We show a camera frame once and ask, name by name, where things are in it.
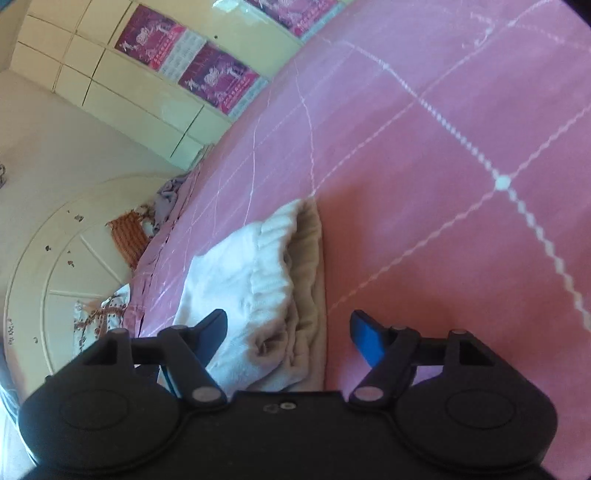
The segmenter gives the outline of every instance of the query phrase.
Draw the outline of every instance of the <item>white towel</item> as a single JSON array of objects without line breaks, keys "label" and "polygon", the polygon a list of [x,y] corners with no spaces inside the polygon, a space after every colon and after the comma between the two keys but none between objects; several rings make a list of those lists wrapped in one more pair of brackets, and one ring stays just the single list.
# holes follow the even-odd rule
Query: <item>white towel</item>
[{"label": "white towel", "polygon": [[322,390],[326,306],[314,200],[296,200],[193,258],[174,325],[214,309],[228,335],[207,370],[236,390]]}]

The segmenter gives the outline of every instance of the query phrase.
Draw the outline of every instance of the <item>screw head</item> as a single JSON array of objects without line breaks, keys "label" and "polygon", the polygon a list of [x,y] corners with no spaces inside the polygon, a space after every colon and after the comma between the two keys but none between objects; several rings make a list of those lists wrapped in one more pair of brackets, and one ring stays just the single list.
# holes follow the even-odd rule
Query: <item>screw head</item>
[{"label": "screw head", "polygon": [[222,392],[215,387],[199,387],[191,394],[194,400],[201,403],[211,403],[222,398]]},{"label": "screw head", "polygon": [[282,404],[280,404],[279,407],[283,410],[295,410],[297,408],[297,405],[292,401],[285,401]]},{"label": "screw head", "polygon": [[378,401],[384,396],[384,391],[378,387],[359,387],[353,395],[361,401]]}]

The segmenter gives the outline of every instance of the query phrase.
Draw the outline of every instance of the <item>poster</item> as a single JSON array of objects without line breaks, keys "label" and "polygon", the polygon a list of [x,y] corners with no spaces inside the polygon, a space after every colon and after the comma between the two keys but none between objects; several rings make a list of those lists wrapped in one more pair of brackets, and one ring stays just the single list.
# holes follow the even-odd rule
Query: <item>poster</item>
[{"label": "poster", "polygon": [[236,119],[267,81],[194,31],[140,5],[115,48]]},{"label": "poster", "polygon": [[306,40],[343,8],[337,0],[246,0],[283,25],[296,37]]},{"label": "poster", "polygon": [[207,43],[184,72],[179,85],[230,115],[258,80],[259,75],[246,65]]}]

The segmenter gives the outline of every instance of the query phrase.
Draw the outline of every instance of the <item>bed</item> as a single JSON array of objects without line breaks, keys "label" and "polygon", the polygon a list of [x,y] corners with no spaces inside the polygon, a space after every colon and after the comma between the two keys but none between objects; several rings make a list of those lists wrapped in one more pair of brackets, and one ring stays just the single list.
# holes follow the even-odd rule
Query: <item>bed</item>
[{"label": "bed", "polygon": [[369,369],[353,309],[469,329],[555,403],[545,467],[591,472],[591,32],[559,0],[357,0],[180,191],[125,324],[172,324],[191,259],[281,205],[323,222],[326,388]]}]

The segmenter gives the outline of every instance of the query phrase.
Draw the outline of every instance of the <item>black plastic mount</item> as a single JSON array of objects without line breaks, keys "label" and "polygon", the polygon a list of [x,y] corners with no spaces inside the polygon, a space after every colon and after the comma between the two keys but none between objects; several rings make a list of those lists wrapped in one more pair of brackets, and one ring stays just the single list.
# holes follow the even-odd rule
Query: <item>black plastic mount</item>
[{"label": "black plastic mount", "polygon": [[[540,462],[553,405],[469,332],[422,338],[359,310],[350,327],[372,369],[348,402],[286,392],[229,402],[204,368],[226,335],[221,310],[156,338],[113,330],[24,403],[19,427],[38,463],[27,478],[552,478]],[[134,364],[161,365],[170,391]],[[443,370],[413,384],[422,365]]]}]

